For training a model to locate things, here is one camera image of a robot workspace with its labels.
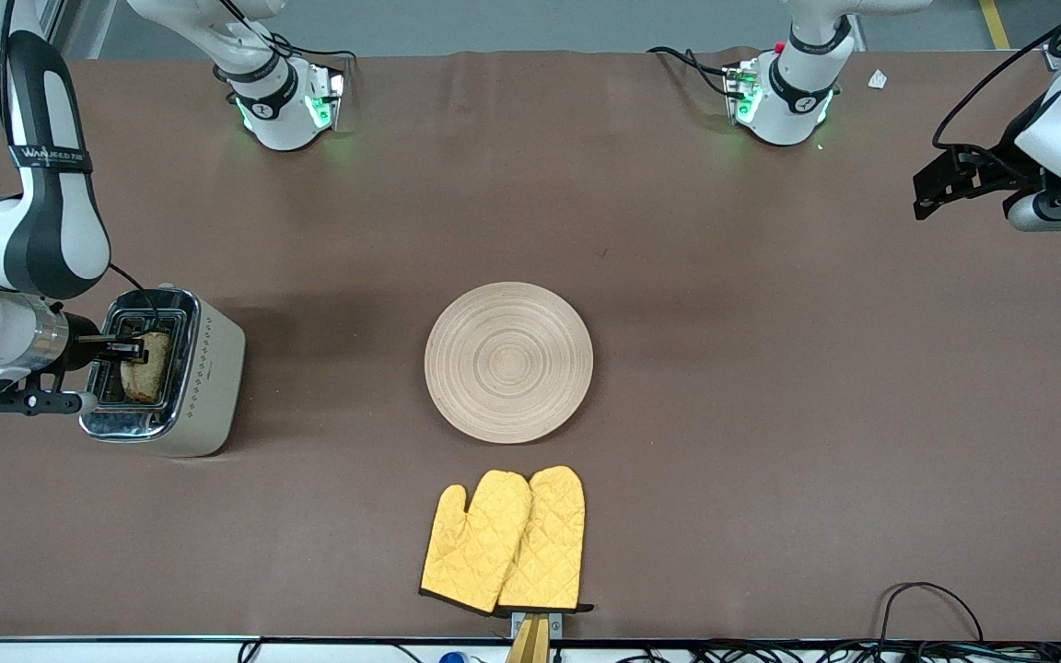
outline yellow oven mitt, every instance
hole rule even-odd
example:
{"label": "yellow oven mitt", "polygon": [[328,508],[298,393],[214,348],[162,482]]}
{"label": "yellow oven mitt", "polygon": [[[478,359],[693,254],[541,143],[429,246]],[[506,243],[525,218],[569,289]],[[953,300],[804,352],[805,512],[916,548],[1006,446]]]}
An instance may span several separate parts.
{"label": "yellow oven mitt", "polygon": [[492,613],[529,513],[530,486],[512,471],[489,470],[468,509],[464,486],[445,488],[433,519],[420,593]]}
{"label": "yellow oven mitt", "polygon": [[502,612],[577,612],[584,554],[584,485],[571,467],[530,478],[530,520],[502,588]]}

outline floor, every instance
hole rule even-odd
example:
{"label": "floor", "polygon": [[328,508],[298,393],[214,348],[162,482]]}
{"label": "floor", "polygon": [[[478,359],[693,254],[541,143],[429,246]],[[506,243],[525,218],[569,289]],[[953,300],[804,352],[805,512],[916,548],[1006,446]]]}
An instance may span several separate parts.
{"label": "floor", "polygon": [[[999,16],[999,30],[994,14]],[[1023,46],[1061,20],[1061,0],[935,0],[906,17],[864,17],[870,51],[961,51]],[[70,58],[202,58],[179,35],[136,15],[125,0],[81,3],[59,43]],[[786,37],[776,0],[295,0],[271,30],[311,49],[361,55],[458,51],[639,52],[674,46],[708,52],[767,47]]]}

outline paper scrap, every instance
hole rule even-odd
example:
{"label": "paper scrap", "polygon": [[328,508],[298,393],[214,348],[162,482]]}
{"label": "paper scrap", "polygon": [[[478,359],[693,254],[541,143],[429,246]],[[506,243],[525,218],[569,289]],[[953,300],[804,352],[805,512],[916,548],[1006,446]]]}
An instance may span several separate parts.
{"label": "paper scrap", "polygon": [[867,85],[874,89],[887,87],[887,74],[885,74],[883,70],[875,70],[875,74],[870,76],[870,83]]}

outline yellow floor stripe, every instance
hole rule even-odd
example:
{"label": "yellow floor stripe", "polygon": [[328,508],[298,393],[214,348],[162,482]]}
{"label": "yellow floor stripe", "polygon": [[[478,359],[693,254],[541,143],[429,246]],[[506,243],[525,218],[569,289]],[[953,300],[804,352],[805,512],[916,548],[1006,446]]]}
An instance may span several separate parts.
{"label": "yellow floor stripe", "polygon": [[989,37],[993,38],[993,48],[1009,49],[1006,25],[1002,24],[1002,14],[997,13],[997,3],[993,0],[980,0],[980,13],[985,14],[985,25],[989,27]]}

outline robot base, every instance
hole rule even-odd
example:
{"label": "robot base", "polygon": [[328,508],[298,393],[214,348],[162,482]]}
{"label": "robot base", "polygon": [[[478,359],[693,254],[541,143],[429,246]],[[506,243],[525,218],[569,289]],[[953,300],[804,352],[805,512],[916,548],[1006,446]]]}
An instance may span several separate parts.
{"label": "robot base", "polygon": [[[278,152],[302,149],[321,132],[337,130],[338,110],[346,91],[346,72],[312,65],[302,58],[290,58],[290,67],[298,71],[302,84],[276,115],[268,105],[257,102],[245,105],[240,98],[236,100],[236,107],[244,118],[244,129],[251,130],[265,147]],[[233,87],[240,89],[241,84]]]}
{"label": "robot base", "polygon": [[742,100],[728,98],[728,117],[742,124],[756,138],[773,145],[796,145],[803,142],[817,125],[825,121],[825,112],[834,92],[810,108],[808,112],[793,112],[786,101],[771,89],[769,71],[776,59],[772,51],[754,59],[746,59],[724,75],[729,91],[744,94]]}

